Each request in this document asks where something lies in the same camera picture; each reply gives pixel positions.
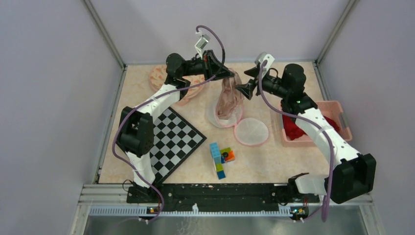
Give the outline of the beige pink lace bra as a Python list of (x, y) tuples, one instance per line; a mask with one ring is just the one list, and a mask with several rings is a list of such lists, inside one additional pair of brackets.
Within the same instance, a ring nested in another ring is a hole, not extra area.
[(222, 91), (216, 105), (216, 113), (219, 119), (229, 119), (232, 112), (243, 103), (244, 99), (243, 94), (236, 89), (237, 85), (242, 85), (239, 74), (232, 68), (229, 68), (229, 70), (233, 73), (233, 76), (222, 80)]

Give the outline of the white pink mesh laundry bag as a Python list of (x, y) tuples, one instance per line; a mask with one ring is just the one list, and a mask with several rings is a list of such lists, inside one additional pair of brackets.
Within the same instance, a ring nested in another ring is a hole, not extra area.
[(212, 101), (205, 109), (208, 122), (217, 128), (233, 129), (234, 138), (242, 145), (258, 146), (263, 144), (269, 137), (269, 130), (265, 123), (253, 117), (243, 118), (244, 108), (242, 104), (236, 105), (230, 112), (229, 117), (221, 119), (218, 99)]

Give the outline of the red bra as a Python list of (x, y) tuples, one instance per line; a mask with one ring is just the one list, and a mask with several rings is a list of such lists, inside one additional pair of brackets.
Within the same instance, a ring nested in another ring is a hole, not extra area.
[[(340, 128), (338, 126), (338, 124), (332, 120), (331, 118), (328, 118), (327, 116), (323, 116), (327, 122), (336, 130), (336, 132), (339, 133)], [(290, 140), (295, 140), (298, 139), (300, 137), (302, 137), (303, 135), (305, 135), (305, 132), (300, 129), (292, 120), (290, 117), (288, 116), (282, 116), (282, 120), (283, 120), (283, 127), (286, 133), (286, 136), (290, 139)]]

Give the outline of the pink plastic basket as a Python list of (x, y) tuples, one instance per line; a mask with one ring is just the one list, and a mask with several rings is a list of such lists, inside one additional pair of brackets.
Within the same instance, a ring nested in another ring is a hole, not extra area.
[[(347, 142), (352, 140), (352, 133), (350, 128), (346, 125), (343, 109), (341, 104), (338, 101), (317, 101), (318, 108), (324, 117), (327, 117), (339, 127), (339, 135)], [(316, 147), (314, 142), (307, 136), (303, 135), (295, 140), (291, 140), (287, 136), (286, 128), (284, 125), (285, 116), (277, 113), (277, 119), (280, 124), (280, 135), (281, 135), (281, 144), (283, 147)]]

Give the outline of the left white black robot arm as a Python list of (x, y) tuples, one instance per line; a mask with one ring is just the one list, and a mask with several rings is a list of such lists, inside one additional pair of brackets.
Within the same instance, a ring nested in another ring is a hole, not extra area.
[[(112, 153), (132, 168), (135, 175), (133, 184), (140, 187), (138, 196), (144, 202), (152, 202), (157, 196), (157, 189), (153, 186), (155, 174), (149, 157), (154, 145), (153, 122), (171, 105), (182, 100), (189, 89), (233, 76), (233, 72), (225, 67), (224, 49), (221, 54), (221, 60), (211, 49), (190, 60), (177, 53), (168, 55), (165, 62), (167, 75), (161, 88), (134, 108), (126, 106), (122, 110)], [(196, 75), (203, 75), (205, 80), (199, 85), (192, 85), (186, 77)]]

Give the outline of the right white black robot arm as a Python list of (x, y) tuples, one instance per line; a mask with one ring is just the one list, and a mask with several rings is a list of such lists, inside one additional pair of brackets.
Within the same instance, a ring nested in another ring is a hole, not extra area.
[(362, 154), (350, 146), (330, 125), (314, 102), (304, 91), (306, 75), (298, 64), (285, 66), (282, 77), (272, 76), (270, 69), (261, 65), (246, 70), (251, 79), (236, 88), (247, 99), (269, 93), (281, 98), (277, 113), (290, 117), (326, 157), (328, 175), (301, 173), (288, 180), (287, 196), (294, 202), (307, 194), (325, 196), (337, 204), (344, 203), (373, 189), (376, 160), (371, 154)]

